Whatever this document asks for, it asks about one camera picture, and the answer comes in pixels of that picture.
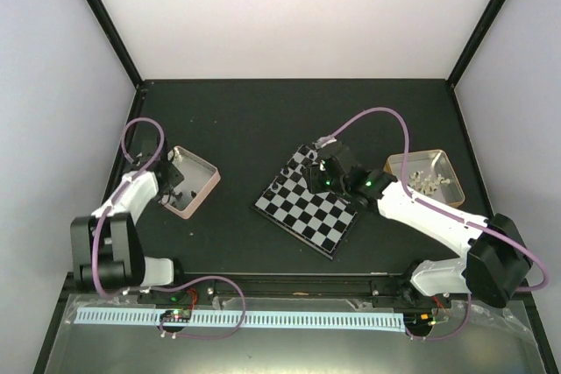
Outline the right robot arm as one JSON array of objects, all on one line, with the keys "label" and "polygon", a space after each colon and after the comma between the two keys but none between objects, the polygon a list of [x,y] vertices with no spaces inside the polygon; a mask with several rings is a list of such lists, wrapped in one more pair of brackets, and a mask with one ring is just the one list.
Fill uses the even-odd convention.
[{"label": "right robot arm", "polygon": [[355,210],[407,225],[455,253],[452,259],[414,265],[398,285],[404,304],[417,307],[444,293],[469,293],[495,308],[509,303],[532,266],[509,217],[469,214],[415,193],[391,173],[366,169],[334,138],[314,146],[317,162],[303,171],[311,193],[333,193]]}]

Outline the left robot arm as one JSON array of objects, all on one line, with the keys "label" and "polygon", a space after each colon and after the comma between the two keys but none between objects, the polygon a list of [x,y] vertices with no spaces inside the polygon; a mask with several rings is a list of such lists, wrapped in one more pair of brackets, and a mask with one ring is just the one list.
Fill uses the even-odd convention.
[{"label": "left robot arm", "polygon": [[82,291],[102,296],[116,290],[146,289],[169,303],[182,301],[188,282],[175,273],[170,258],[149,258],[136,224],[150,201],[169,194],[184,177],[171,162],[166,145],[142,151],[102,206],[70,224],[74,281]]}]

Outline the black knight chess piece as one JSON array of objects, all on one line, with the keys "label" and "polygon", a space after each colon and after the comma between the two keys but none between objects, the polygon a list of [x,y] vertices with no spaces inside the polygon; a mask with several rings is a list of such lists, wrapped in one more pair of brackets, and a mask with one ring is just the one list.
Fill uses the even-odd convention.
[{"label": "black knight chess piece", "polygon": [[263,194],[263,197],[266,198],[267,200],[271,201],[275,196],[275,193],[271,190],[266,190],[265,193]]}]

